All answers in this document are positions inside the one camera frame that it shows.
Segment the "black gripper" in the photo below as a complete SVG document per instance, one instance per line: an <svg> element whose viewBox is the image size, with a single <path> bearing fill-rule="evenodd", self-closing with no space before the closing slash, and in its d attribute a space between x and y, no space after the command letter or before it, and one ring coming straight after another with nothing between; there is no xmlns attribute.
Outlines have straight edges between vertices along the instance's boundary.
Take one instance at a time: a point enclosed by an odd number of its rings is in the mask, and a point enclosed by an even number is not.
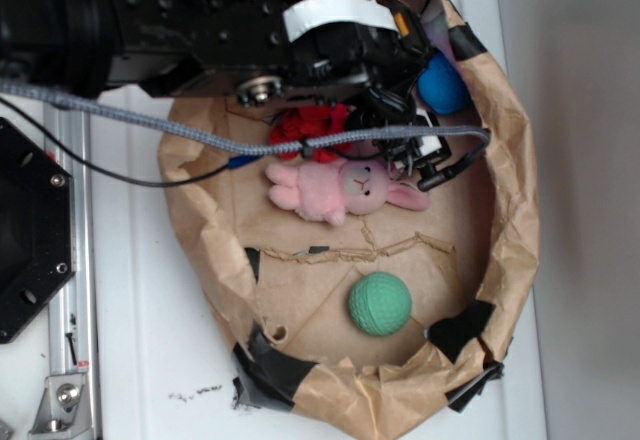
<svg viewBox="0 0 640 440"><path fill-rule="evenodd" d="M407 92L434 48L419 16L376 0L301 0L266 38L266 65L238 83L245 107L347 103L371 90Z"/></svg>

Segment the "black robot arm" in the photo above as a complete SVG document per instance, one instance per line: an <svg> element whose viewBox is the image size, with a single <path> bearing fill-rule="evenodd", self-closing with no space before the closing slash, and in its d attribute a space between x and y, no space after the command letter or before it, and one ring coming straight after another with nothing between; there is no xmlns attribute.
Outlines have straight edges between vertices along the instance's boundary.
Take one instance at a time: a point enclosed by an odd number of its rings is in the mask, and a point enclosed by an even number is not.
<svg viewBox="0 0 640 440"><path fill-rule="evenodd" d="M1 76L94 98L244 106L397 97L433 53L418 16L375 0L1 0Z"/></svg>

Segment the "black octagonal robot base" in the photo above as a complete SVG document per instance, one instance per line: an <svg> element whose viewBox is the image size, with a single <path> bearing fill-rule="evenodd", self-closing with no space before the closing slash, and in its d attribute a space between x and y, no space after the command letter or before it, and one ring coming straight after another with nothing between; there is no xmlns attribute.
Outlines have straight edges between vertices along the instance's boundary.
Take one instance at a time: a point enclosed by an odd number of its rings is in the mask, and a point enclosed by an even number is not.
<svg viewBox="0 0 640 440"><path fill-rule="evenodd" d="M1 120L1 343L14 341L74 273L72 177Z"/></svg>

